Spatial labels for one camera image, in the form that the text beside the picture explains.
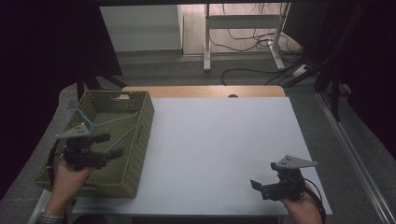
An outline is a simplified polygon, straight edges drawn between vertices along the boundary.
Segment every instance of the gray floor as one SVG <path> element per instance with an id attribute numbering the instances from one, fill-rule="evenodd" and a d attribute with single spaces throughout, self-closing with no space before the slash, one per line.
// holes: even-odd
<path id="1" fill-rule="evenodd" d="M 202 56 L 187 57 L 177 52 L 154 52 L 145 55 L 120 53 L 121 79 L 131 86 L 162 85 L 222 85 L 221 73 L 240 67 L 275 71 L 275 64 L 268 53 L 215 55 L 212 71 L 203 71 Z M 274 74 L 235 71 L 227 74 L 228 85 L 264 85 Z M 318 175 L 331 204 L 333 215 L 327 223 L 382 223 L 367 193 L 351 166 L 344 149 L 327 120 L 318 98 L 313 92 L 315 77 L 306 79 L 292 88 L 285 89 L 299 121 L 304 140 L 314 161 L 318 161 Z M 101 81 L 105 88 L 115 88 Z M 7 195 L 0 202 L 0 223 L 27 223 L 35 209 L 42 189 L 34 180 L 48 156 L 54 140 L 66 124 L 65 111 L 77 103 L 76 87 L 64 89 L 52 123 L 39 142 L 31 159 L 26 163 Z M 343 125 L 370 175 L 396 211 L 396 162 L 370 130 L 353 113 L 347 98 L 340 99 L 340 116 Z M 131 223 L 131 217 L 108 217 L 109 223 Z"/>

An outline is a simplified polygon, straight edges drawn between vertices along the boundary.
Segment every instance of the white metal frame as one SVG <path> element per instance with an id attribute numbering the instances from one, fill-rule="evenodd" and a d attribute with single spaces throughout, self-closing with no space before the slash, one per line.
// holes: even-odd
<path id="1" fill-rule="evenodd" d="M 204 71 L 210 71 L 210 37 L 213 29 L 276 29 L 274 40 L 268 41 L 269 49 L 278 70 L 284 70 L 285 65 L 277 52 L 277 43 L 285 23 L 289 3 L 279 15 L 216 15 L 210 16 L 210 4 L 205 6 L 205 51 Z"/>

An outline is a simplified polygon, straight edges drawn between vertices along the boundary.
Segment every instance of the basket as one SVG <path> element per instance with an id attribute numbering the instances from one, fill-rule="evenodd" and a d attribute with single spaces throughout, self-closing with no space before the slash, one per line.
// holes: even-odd
<path id="1" fill-rule="evenodd" d="M 84 122 L 90 136 L 110 133 L 110 140 L 93 143 L 91 151 L 122 150 L 122 156 L 96 169 L 79 191 L 79 197 L 134 198 L 146 156 L 154 116 L 147 91 L 86 91 L 66 130 Z M 66 139 L 56 146 L 55 166 L 63 159 Z M 35 183 L 51 191 L 47 165 Z"/>

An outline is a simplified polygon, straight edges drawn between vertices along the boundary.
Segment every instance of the table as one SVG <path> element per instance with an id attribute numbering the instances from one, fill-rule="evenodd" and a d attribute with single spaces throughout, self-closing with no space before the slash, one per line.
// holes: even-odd
<path id="1" fill-rule="evenodd" d="M 148 90 L 155 109 L 137 196 L 135 199 L 80 198 L 74 213 L 194 217 L 287 214 L 283 204 L 264 201 L 249 182 L 255 179 L 263 184 L 277 183 L 270 161 L 280 161 L 286 153 L 311 160 L 290 100 L 281 88 L 127 87 L 124 90 Z M 215 98 L 208 98 L 210 92 Z M 241 97 L 220 97 L 230 93 Z M 304 168 L 302 172 L 318 185 L 330 214 L 315 168 Z"/>

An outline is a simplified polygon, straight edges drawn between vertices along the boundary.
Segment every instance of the wooden panel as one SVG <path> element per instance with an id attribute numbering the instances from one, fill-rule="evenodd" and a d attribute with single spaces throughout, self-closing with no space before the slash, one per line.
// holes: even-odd
<path id="1" fill-rule="evenodd" d="M 279 86 L 158 86 L 125 87 L 124 91 L 148 91 L 151 97 L 285 97 Z"/>

